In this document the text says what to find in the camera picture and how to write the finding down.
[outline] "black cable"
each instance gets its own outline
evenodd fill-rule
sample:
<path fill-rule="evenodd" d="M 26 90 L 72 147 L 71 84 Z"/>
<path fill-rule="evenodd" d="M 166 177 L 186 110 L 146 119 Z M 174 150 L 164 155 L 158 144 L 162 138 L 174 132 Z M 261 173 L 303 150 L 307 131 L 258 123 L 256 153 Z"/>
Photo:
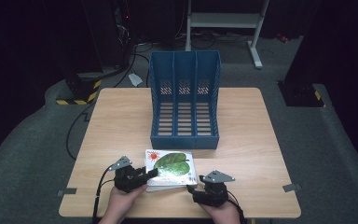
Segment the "black cable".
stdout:
<path fill-rule="evenodd" d="M 237 204 L 237 203 L 235 203 L 235 202 L 233 202 L 233 201 L 231 201 L 230 199 L 227 199 L 227 201 L 228 201 L 229 203 L 232 203 L 232 204 L 237 208 L 237 210 L 238 210 L 238 215 L 240 216 L 240 223 L 241 223 L 241 224 L 246 224 L 246 219 L 245 219 L 245 217 L 243 216 L 243 211 L 242 211 L 240 205 Z"/>
<path fill-rule="evenodd" d="M 128 64 L 125 64 L 124 66 L 120 67 L 115 72 L 105 74 L 105 75 L 102 75 L 100 77 L 83 77 L 82 80 L 84 80 L 84 81 L 96 81 L 96 80 L 102 80 L 102 79 L 105 79 L 105 78 L 108 78 L 108 77 L 113 77 L 113 76 L 121 74 L 124 70 L 126 70 L 126 68 L 128 68 L 128 66 L 129 66 Z"/>
<path fill-rule="evenodd" d="M 144 58 L 145 60 L 147 60 L 147 64 L 150 63 L 149 59 L 147 59 L 144 55 L 142 54 L 135 54 L 136 56 L 139 56 L 139 57 L 142 57 Z M 148 87 L 148 82 L 149 82 L 149 69 L 147 69 L 147 74 L 146 74 L 146 87 Z"/>
<path fill-rule="evenodd" d="M 232 198 L 235 200 L 235 202 L 233 202 L 232 200 L 227 199 L 227 201 L 228 201 L 229 203 L 234 204 L 234 206 L 237 208 L 238 214 L 239 214 L 239 216 L 240 216 L 240 223 L 241 223 L 241 224 L 246 224 L 246 219 L 245 219 L 245 217 L 244 217 L 244 215 L 243 215 L 243 211 L 242 211 L 242 209 L 241 209 L 241 207 L 240 207 L 240 203 L 238 202 L 237 198 L 235 197 L 235 195 L 234 195 L 233 193 L 231 193 L 230 191 L 227 191 L 227 192 L 228 192 L 228 193 L 232 196 Z"/>
<path fill-rule="evenodd" d="M 130 64 L 130 67 L 127 69 L 127 72 L 124 74 L 124 76 L 121 78 L 121 80 L 113 87 L 113 88 L 116 88 L 123 80 L 124 78 L 127 76 L 127 74 L 130 72 L 130 70 L 132 69 L 133 67 L 133 63 L 135 62 L 135 57 L 136 57 L 136 47 L 134 48 L 133 50 L 133 57 L 132 57 L 132 62 Z"/>
<path fill-rule="evenodd" d="M 106 183 L 106 182 L 103 183 L 103 179 L 104 179 L 106 173 L 109 171 L 110 167 L 111 167 L 111 165 L 109 167 L 107 167 L 106 170 L 103 172 L 103 175 L 101 176 L 100 183 L 98 184 L 97 192 L 95 194 L 94 210 L 92 212 L 92 223 L 93 224 L 98 223 L 97 213 L 98 213 L 98 204 L 100 202 L 101 188 L 103 187 L 103 184 Z"/>
<path fill-rule="evenodd" d="M 212 40 L 212 44 L 210 44 L 209 46 L 207 46 L 207 47 L 204 47 L 204 48 L 202 48 L 202 47 L 197 47 L 196 45 L 194 45 L 193 43 L 191 43 L 191 46 L 192 47 L 194 47 L 195 49 L 209 49 L 209 48 L 211 48 L 215 43 L 216 43 L 216 38 L 214 37 L 214 35 L 211 35 L 211 37 L 212 38 L 210 38 L 210 39 L 202 39 L 202 38 L 198 38 L 198 40 L 200 40 L 200 41 L 210 41 L 210 40 Z"/>
<path fill-rule="evenodd" d="M 84 115 L 85 117 L 84 117 L 84 121 L 85 122 L 89 122 L 90 121 L 90 119 L 88 119 L 88 115 L 89 115 L 89 113 L 86 113 L 86 111 L 88 110 L 88 109 L 90 109 L 92 106 L 94 106 L 95 105 L 95 102 L 93 102 L 92 104 L 90 104 L 89 106 L 87 106 L 87 108 L 86 109 L 84 109 L 76 118 L 75 118 L 75 120 L 74 120 L 74 122 L 72 122 L 72 124 L 71 124 L 71 127 L 69 128 L 69 130 L 68 130 L 68 133 L 66 134 L 66 152 L 68 153 L 68 155 L 72 158 L 72 159 L 74 159 L 74 161 L 76 160 L 76 157 L 71 153 L 71 151 L 69 150 L 69 136 L 70 136 L 70 134 L 71 134 L 71 131 L 72 131 L 72 129 L 74 128 L 74 126 L 75 126 L 75 123 L 77 122 L 77 120 L 82 116 L 82 115 Z"/>

